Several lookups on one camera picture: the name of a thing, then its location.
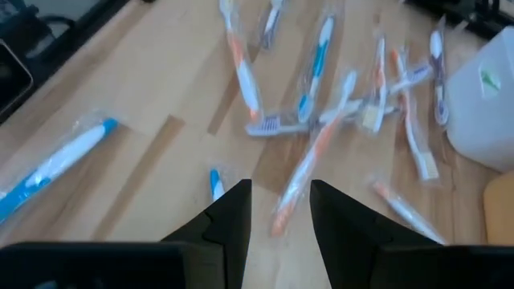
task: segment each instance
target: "wooden board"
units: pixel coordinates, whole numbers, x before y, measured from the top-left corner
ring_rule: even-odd
[[[239,1],[245,31],[254,28],[267,5],[268,0]],[[311,47],[321,10],[320,2],[289,2],[275,49],[249,47],[267,110],[297,100],[302,57]],[[427,58],[436,22],[396,0],[346,0],[345,20],[335,30],[320,87],[320,106],[331,103],[348,67],[361,73],[354,97],[366,91],[377,26],[387,36],[388,49],[408,44],[414,63]],[[448,71],[482,45],[467,32],[449,33]],[[380,176],[449,242],[485,243],[482,192],[497,173],[461,157],[448,144],[434,125],[429,83],[413,94],[442,175],[440,186],[418,183],[399,116],[389,117],[375,137],[351,124],[343,127],[314,177],[402,222],[367,188],[369,176]],[[1,225],[2,244],[157,241],[209,205],[208,170],[224,164],[234,175],[254,181],[245,287],[329,287],[305,200],[286,237],[269,237],[275,203],[308,138],[247,136],[247,110],[216,1],[131,1],[0,127],[2,175],[16,174],[25,162],[41,157],[52,137],[96,108],[119,119],[123,128]]]

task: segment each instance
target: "blue toothbrush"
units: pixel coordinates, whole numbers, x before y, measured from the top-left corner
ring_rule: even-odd
[[[116,120],[105,119],[102,124],[90,128],[48,157],[0,200],[0,222],[5,221],[25,201],[60,177],[117,126]]]
[[[324,65],[327,59],[328,46],[334,30],[334,16],[328,17],[321,28],[318,47],[316,49],[316,58],[312,66],[311,89],[308,94],[303,94],[298,104],[298,121],[303,124],[311,117],[312,111],[316,104],[318,88],[320,86],[321,77],[323,76]]]

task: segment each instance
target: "plastic packaging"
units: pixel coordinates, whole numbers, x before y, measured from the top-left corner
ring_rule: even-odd
[[[328,52],[337,22],[343,21],[343,9],[338,5],[326,5],[318,23],[318,33],[312,40],[312,49],[307,57],[304,72],[300,76],[300,99],[298,121],[306,123],[316,107],[316,100],[323,80]]]
[[[396,63],[397,71],[401,79],[406,79],[408,53],[406,51],[393,50],[392,57]],[[410,151],[421,181],[434,182],[439,180],[439,171],[435,163],[434,156],[428,146],[426,137],[418,123],[416,99],[412,97],[408,89],[400,92],[400,103],[405,112],[405,130]]]
[[[440,126],[448,123],[450,112],[448,111],[445,93],[446,93],[446,64],[444,56],[444,27],[446,26],[446,17],[442,17],[437,28],[430,35],[430,54],[432,65],[434,65],[435,73],[435,102],[434,115],[435,121]]]
[[[269,50],[273,47],[279,21],[287,1],[288,0],[270,0],[267,9],[260,17],[257,42],[263,49]]]
[[[259,86],[251,70],[247,41],[239,26],[239,13],[233,0],[219,0],[219,9],[225,18],[226,37],[234,58],[241,95],[250,111],[251,121],[257,123],[263,118],[263,105]]]
[[[0,222],[70,169],[117,126],[116,120],[101,116],[98,112],[76,121],[70,133],[56,144],[51,155],[42,157],[35,164],[35,169],[27,168],[25,177],[14,180],[18,182],[5,189],[8,193],[0,199]]]
[[[357,73],[351,71],[343,82],[341,100],[337,105],[337,113],[331,116],[327,124],[321,128],[320,133],[314,138],[304,158],[293,172],[292,178],[275,210],[273,223],[271,225],[272,236],[281,236],[284,234],[289,219],[296,208],[296,204],[311,179],[316,163],[326,151],[330,140],[339,128],[339,124],[342,122],[345,106],[353,93],[356,82]]]
[[[387,105],[386,82],[386,37],[380,35],[377,39],[377,51],[373,64],[372,94],[361,114],[360,127],[376,135],[380,131]]]
[[[373,191],[378,193],[391,208],[414,227],[420,234],[434,240],[435,242],[446,245],[447,241],[437,232],[437,230],[413,208],[406,200],[397,194],[393,189],[386,185],[383,181],[373,180],[371,182]]]

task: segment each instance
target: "wooden table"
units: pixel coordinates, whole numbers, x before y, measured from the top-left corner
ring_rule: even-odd
[[[241,19],[251,30],[267,0],[240,2]],[[309,49],[320,8],[317,1],[291,1],[275,50],[249,49],[266,108],[286,108],[296,100],[300,58]],[[407,43],[413,62],[428,56],[434,19],[396,0],[347,0],[345,24],[336,30],[320,89],[322,104],[345,68],[369,74],[376,23],[389,49]],[[450,72],[481,45],[466,32],[449,33]],[[357,95],[367,85],[361,77]],[[417,182],[400,116],[389,117],[376,137],[353,125],[342,128],[315,177],[402,222],[366,187],[366,179],[378,175],[450,242],[484,243],[481,196],[497,173],[448,144],[433,121],[432,89],[425,83],[414,94],[442,174],[440,187]],[[233,176],[251,177],[254,183],[245,287],[328,287],[306,201],[285,238],[268,237],[271,212],[308,139],[252,139],[244,132],[247,111],[217,1],[130,2],[0,127],[2,184],[19,177],[95,108],[123,126],[4,223],[2,244],[159,240],[210,204],[209,168],[224,164]]]

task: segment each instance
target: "plastic jug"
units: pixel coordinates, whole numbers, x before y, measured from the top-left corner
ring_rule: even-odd
[[[514,28],[502,30],[447,82],[447,135],[455,150],[514,170]]]

